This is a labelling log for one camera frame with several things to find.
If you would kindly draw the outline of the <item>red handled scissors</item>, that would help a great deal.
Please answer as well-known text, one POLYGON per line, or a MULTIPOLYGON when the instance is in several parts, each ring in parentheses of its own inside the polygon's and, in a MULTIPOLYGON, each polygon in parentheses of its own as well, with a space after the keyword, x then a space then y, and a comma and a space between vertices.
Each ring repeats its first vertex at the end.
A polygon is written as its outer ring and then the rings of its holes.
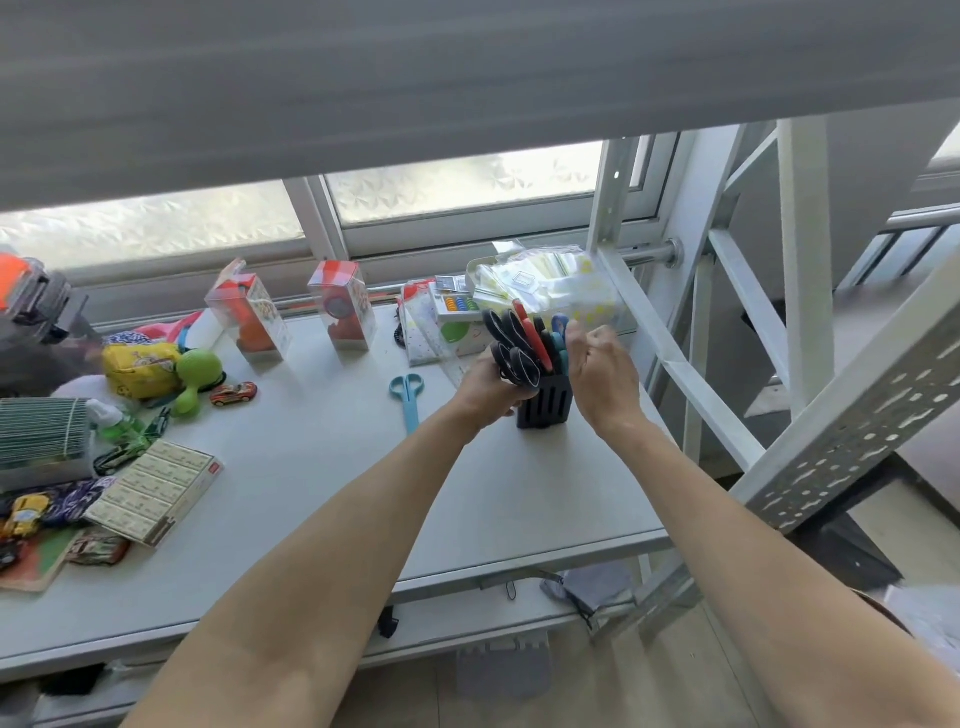
POLYGON ((528 340, 532 350, 535 352, 535 355, 539 362, 541 363, 543 369, 549 374, 555 374, 556 368, 554 366, 553 360, 548 352, 546 345, 542 339, 542 336, 539 330, 536 328, 534 322, 530 319, 529 315, 526 312, 522 302, 518 298, 514 298, 511 301, 511 306, 513 312, 516 314, 520 324, 522 326, 524 336, 528 340))

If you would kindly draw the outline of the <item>black scissor holder block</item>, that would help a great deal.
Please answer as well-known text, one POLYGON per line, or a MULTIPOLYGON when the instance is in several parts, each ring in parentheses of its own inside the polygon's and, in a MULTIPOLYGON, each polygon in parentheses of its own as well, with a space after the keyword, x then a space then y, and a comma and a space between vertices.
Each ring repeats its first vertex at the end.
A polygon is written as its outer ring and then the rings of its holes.
POLYGON ((542 376, 535 396, 524 400, 516 415, 519 430, 546 430, 566 423, 574 396, 570 377, 552 373, 542 376))

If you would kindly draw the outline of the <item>person's left forearm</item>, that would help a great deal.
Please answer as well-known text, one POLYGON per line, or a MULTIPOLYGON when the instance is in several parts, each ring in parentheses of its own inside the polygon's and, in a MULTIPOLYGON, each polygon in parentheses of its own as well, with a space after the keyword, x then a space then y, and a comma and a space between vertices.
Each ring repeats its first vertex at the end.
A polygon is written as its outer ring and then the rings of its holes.
POLYGON ((328 728, 453 465, 504 416, 451 402, 199 620, 122 728, 328 728))

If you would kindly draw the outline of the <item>pink cloth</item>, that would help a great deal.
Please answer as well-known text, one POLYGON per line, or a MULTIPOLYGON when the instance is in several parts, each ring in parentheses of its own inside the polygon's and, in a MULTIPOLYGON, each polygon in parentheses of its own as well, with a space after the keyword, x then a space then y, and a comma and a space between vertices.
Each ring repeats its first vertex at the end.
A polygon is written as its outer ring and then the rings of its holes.
POLYGON ((185 349, 187 335, 201 319, 203 313, 203 310, 198 310, 176 321, 145 323, 132 329, 131 332, 136 334, 137 342, 175 344, 185 349))

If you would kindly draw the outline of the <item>box of white erasers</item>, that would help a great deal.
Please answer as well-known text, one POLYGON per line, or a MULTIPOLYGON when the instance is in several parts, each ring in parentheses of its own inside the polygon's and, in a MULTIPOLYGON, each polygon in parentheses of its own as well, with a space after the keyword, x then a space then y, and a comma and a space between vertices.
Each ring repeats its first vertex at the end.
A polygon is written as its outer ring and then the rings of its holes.
POLYGON ((114 477, 83 519, 157 549, 223 471, 217 457, 160 439, 114 477))

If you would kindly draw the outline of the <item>packaged toy car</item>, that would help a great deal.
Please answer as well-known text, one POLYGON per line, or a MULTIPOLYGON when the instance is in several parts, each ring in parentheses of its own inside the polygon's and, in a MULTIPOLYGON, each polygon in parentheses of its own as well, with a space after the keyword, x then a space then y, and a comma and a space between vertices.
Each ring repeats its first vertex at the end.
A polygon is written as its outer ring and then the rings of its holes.
POLYGON ((101 527, 88 527, 72 541, 65 562, 82 567, 113 567, 127 556, 132 542, 101 527))

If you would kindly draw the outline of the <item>white window frame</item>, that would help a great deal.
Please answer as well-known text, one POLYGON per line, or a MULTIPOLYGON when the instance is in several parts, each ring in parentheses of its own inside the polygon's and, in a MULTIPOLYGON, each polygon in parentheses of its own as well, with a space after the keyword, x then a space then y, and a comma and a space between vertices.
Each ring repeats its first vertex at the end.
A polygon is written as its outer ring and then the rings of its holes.
POLYGON ((89 296, 96 324, 200 309, 249 264, 277 300, 306 296, 321 260, 369 285, 462 270, 496 240, 581 245, 604 142, 0 211, 0 252, 41 261, 89 296))

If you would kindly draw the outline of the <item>clear bag of white packets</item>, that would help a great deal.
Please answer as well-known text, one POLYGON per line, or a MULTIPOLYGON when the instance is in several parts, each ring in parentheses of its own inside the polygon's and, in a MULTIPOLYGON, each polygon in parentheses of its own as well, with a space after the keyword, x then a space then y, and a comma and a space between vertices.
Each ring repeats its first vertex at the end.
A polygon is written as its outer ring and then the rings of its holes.
POLYGON ((503 314, 519 302, 546 325, 554 316, 565 316, 589 331, 608 325, 618 334, 631 334, 638 328, 606 270, 578 246, 516 245, 468 263, 465 280, 480 310, 503 314))

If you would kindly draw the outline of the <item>teal handled scissors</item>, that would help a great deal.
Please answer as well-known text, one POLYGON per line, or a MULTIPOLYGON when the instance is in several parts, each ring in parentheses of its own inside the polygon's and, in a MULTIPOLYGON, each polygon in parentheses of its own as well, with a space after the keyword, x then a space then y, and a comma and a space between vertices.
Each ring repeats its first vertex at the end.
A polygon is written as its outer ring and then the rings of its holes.
POLYGON ((549 329, 541 332, 541 341, 544 343, 553 362, 554 371, 560 376, 567 376, 570 372, 570 356, 567 348, 567 327, 569 318, 558 314, 551 318, 549 329))

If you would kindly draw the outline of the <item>person's left hand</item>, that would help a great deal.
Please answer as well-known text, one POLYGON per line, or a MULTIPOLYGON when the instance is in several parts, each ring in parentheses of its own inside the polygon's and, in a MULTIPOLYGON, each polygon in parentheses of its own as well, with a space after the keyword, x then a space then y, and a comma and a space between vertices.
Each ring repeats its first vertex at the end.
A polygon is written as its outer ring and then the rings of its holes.
POLYGON ((491 396, 495 359, 488 351, 480 354, 471 364, 461 384, 444 410, 451 412, 450 417, 468 434, 470 440, 509 413, 495 413, 491 396))

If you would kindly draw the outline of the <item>light blue scissors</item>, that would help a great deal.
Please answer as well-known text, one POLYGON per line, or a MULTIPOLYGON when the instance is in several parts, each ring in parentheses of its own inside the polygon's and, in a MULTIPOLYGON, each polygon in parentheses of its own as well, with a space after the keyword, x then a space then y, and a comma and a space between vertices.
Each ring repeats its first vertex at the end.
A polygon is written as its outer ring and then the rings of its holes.
POLYGON ((423 378, 417 373, 406 373, 393 378, 389 384, 390 395, 400 402, 406 435, 414 433, 420 425, 419 396, 425 389, 423 378))

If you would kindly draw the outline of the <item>white metal shelf rack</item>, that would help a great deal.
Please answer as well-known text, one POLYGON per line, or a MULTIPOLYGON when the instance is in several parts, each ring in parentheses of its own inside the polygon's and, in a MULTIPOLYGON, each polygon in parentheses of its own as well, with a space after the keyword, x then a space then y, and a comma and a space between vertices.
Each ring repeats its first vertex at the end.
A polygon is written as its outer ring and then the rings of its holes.
POLYGON ((729 494, 783 535, 825 513, 882 459, 960 403, 960 250, 918 285, 843 369, 836 368, 828 127, 823 115, 779 119, 736 168, 744 126, 719 128, 729 148, 707 189, 712 195, 700 236, 690 248, 674 242, 668 259, 669 266, 684 266, 679 297, 692 294, 688 354, 675 338, 676 325, 665 321, 618 250, 638 137, 603 143, 586 243, 649 337, 654 363, 686 398, 683 451, 698 454, 706 424, 743 472, 729 494), (781 209, 784 321, 729 230, 745 183, 772 153, 781 209), (715 262, 787 389, 791 422, 769 447, 701 372, 715 262))

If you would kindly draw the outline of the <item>black handled scissors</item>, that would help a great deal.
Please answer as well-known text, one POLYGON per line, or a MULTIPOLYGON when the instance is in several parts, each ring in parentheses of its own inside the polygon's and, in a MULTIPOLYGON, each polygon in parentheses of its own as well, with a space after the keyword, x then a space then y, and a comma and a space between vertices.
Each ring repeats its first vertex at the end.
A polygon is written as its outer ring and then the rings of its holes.
POLYGON ((542 369, 526 335, 518 333, 508 311, 507 319, 493 310, 483 310, 482 319, 494 343, 490 351, 503 380, 518 387, 537 390, 541 387, 542 369))

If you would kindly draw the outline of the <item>yellow toy car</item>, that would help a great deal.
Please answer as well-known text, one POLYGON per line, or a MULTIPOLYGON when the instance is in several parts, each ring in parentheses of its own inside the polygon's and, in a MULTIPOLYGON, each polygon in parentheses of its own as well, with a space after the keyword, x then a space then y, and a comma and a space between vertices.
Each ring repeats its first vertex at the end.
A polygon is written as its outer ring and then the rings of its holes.
POLYGON ((18 496, 9 517, 0 528, 0 540, 26 541, 40 529, 42 517, 52 504, 46 493, 28 493, 18 496))

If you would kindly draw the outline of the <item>orange and black device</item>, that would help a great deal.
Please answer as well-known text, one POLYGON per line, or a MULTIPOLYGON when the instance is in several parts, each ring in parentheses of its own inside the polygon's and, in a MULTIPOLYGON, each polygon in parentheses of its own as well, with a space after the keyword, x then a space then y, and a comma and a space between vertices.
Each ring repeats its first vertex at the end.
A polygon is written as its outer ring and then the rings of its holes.
POLYGON ((41 261, 0 251, 0 347, 100 345, 89 299, 41 261))

